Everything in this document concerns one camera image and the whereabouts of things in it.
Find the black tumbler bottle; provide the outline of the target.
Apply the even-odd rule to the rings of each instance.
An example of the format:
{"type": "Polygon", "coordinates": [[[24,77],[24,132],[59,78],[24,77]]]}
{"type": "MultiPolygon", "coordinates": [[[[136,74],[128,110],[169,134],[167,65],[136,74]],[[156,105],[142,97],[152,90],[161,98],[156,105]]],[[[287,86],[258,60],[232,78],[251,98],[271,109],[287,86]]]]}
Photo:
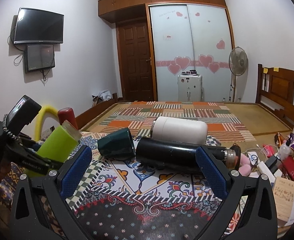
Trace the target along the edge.
{"type": "MultiPolygon", "coordinates": [[[[185,173],[201,174],[196,162],[196,150],[199,145],[174,141],[161,141],[143,137],[137,144],[136,160],[148,167],[167,169],[185,173]]],[[[241,148],[233,145],[203,146],[217,160],[220,160],[229,170],[236,170],[240,166],[241,148]]]]}

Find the white standing fan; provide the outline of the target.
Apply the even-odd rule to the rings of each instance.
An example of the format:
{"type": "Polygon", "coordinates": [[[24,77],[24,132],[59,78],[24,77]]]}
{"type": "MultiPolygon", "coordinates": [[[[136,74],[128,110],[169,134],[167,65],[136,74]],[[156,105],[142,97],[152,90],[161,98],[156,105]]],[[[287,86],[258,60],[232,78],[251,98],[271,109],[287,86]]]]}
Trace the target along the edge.
{"type": "Polygon", "coordinates": [[[247,54],[241,47],[235,47],[229,54],[229,70],[231,72],[229,101],[235,102],[236,79],[242,76],[249,66],[247,54]]]}

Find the white small cabinet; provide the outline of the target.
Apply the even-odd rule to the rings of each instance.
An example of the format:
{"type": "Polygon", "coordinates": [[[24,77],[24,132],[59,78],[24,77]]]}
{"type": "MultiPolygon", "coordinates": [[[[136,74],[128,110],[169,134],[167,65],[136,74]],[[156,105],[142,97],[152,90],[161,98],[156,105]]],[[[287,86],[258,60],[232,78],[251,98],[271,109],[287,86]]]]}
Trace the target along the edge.
{"type": "Polygon", "coordinates": [[[203,86],[201,75],[178,76],[178,100],[181,102],[203,101],[203,86]]]}

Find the white tumbler cup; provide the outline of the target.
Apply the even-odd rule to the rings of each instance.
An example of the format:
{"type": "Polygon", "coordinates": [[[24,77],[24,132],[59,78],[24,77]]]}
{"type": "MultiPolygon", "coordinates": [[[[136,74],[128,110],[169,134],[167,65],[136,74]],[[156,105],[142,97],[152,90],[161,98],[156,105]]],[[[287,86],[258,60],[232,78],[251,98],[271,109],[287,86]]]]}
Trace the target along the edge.
{"type": "Polygon", "coordinates": [[[160,116],[154,120],[150,137],[154,140],[204,145],[208,126],[203,121],[160,116]]]}

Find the wooden bed headboard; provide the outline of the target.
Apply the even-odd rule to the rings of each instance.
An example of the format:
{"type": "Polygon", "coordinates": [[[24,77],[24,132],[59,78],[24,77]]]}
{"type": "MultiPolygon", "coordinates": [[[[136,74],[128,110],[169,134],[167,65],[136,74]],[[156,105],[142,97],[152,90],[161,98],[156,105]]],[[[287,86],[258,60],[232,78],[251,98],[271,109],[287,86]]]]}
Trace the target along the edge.
{"type": "Polygon", "coordinates": [[[255,103],[265,107],[287,126],[294,126],[294,70],[257,65],[255,103]]]}

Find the green tumbler cup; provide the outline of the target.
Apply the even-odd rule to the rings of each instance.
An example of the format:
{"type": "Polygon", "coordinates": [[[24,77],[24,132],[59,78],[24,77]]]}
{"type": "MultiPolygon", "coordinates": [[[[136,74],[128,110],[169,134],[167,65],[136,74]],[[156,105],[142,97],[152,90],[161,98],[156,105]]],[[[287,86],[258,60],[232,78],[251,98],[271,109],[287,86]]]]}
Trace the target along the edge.
{"type": "Polygon", "coordinates": [[[81,137],[81,133],[65,120],[44,142],[36,142],[31,147],[37,155],[51,161],[51,167],[45,169],[45,174],[62,166],[79,144],[81,137]]]}

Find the brown wooden door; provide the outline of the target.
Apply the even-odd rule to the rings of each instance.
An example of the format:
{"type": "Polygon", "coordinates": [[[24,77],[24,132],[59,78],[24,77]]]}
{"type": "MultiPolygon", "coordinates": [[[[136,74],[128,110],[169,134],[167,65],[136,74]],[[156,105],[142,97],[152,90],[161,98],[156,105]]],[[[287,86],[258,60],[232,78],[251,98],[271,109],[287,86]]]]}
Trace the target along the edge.
{"type": "Polygon", "coordinates": [[[123,98],[154,100],[147,20],[117,24],[117,42],[123,98]]]}

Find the dark green mug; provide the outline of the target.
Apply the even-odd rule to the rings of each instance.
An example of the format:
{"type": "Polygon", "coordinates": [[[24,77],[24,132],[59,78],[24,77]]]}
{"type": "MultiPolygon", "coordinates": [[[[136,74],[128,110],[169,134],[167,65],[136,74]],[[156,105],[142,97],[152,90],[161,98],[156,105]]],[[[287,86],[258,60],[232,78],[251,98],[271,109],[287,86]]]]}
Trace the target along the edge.
{"type": "Polygon", "coordinates": [[[132,159],[135,146],[128,127],[119,129],[98,140],[100,155],[107,158],[132,159]]]}

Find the sliding wardrobe with hearts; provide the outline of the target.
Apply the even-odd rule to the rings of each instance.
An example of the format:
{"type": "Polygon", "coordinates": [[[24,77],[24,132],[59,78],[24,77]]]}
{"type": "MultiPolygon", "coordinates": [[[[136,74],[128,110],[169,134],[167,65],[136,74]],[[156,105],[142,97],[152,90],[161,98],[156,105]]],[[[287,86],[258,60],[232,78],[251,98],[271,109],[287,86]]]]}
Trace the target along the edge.
{"type": "Polygon", "coordinates": [[[225,0],[100,0],[116,25],[147,20],[154,100],[178,100],[178,76],[201,75],[203,101],[229,100],[234,38],[225,0]]]}

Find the small wall monitor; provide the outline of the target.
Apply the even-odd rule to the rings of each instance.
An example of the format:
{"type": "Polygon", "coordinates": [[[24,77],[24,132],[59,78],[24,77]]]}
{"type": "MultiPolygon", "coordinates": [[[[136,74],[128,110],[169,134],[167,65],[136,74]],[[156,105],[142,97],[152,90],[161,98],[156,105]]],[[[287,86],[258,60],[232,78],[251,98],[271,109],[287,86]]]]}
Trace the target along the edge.
{"type": "Polygon", "coordinates": [[[36,72],[55,67],[54,45],[27,45],[24,51],[25,73],[36,72]]]}

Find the brown cardboard box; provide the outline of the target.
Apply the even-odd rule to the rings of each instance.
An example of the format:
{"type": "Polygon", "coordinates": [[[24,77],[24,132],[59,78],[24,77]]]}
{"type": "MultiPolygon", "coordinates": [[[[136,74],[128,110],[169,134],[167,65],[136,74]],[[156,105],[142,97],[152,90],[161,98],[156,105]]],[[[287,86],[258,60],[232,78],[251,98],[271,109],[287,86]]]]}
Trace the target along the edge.
{"type": "Polygon", "coordinates": [[[279,223],[289,221],[294,203],[294,181],[277,177],[272,189],[279,223]]]}

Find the patchwork quilt cloth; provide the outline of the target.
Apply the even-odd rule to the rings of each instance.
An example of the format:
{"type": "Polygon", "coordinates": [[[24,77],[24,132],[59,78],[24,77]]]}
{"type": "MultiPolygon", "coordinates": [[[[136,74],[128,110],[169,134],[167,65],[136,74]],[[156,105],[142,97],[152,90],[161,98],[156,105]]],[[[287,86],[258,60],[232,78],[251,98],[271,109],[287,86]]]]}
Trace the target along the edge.
{"type": "Polygon", "coordinates": [[[193,239],[221,204],[204,177],[99,154],[101,133],[83,132],[92,161],[66,203],[93,239],[193,239]]]}

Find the yellow foam tube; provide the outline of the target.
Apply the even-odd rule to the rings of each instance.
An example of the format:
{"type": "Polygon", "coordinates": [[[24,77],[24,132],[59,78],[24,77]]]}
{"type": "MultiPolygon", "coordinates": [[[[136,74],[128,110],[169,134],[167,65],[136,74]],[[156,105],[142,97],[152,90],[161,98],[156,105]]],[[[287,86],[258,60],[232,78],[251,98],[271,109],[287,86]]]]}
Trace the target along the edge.
{"type": "Polygon", "coordinates": [[[41,139],[41,132],[43,129],[43,122],[46,114],[53,115],[56,120],[58,120],[58,110],[50,105],[45,105],[41,107],[41,110],[35,119],[35,130],[34,130],[34,140],[39,141],[41,139]]]}

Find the black wall television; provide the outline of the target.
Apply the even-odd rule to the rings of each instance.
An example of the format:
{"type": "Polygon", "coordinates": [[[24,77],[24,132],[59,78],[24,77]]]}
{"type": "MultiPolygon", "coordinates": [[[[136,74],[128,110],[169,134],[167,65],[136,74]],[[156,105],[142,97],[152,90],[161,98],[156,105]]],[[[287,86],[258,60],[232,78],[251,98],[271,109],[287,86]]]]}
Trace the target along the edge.
{"type": "Polygon", "coordinates": [[[14,31],[14,44],[63,43],[64,15],[55,12],[20,8],[14,31]]]}

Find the red tumbler cup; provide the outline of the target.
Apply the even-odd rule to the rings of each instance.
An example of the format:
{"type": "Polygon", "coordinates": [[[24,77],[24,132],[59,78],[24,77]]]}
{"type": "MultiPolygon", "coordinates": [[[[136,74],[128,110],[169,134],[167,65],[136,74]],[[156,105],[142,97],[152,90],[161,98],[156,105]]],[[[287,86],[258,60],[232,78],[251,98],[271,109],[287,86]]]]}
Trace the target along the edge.
{"type": "Polygon", "coordinates": [[[64,121],[68,121],[76,130],[78,130],[74,111],[71,107],[66,107],[58,110],[58,119],[59,124],[62,125],[64,121]]]}

